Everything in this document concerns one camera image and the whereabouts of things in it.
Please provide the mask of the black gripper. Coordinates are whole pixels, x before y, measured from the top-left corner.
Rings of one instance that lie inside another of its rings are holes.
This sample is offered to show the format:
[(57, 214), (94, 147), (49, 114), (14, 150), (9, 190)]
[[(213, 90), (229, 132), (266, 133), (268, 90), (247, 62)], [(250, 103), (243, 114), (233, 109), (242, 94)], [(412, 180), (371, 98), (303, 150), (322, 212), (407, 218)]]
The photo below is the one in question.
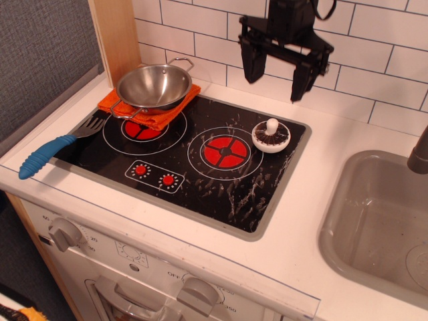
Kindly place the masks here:
[(241, 58), (245, 79), (253, 84), (265, 72), (267, 56), (296, 66), (290, 100), (298, 102), (318, 77), (328, 69), (334, 47), (315, 34), (315, 20), (327, 20), (318, 12), (317, 1), (270, 1), (266, 18), (244, 15), (239, 18)]

